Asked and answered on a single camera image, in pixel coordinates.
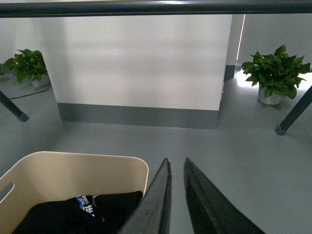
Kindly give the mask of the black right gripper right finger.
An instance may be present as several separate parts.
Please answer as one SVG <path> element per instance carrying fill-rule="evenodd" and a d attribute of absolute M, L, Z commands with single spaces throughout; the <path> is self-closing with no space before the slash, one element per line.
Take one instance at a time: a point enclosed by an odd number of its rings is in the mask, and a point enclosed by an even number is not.
<path fill-rule="evenodd" d="M 195 234 L 262 234 L 189 159 L 184 163 L 186 201 Z"/>

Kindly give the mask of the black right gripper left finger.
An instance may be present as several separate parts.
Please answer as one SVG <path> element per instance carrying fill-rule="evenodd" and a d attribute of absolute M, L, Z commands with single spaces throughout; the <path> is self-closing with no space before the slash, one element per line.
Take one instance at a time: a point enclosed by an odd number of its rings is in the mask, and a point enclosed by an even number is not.
<path fill-rule="evenodd" d="M 165 158 L 139 206 L 120 234 L 168 234 L 171 217 L 171 166 Z"/>

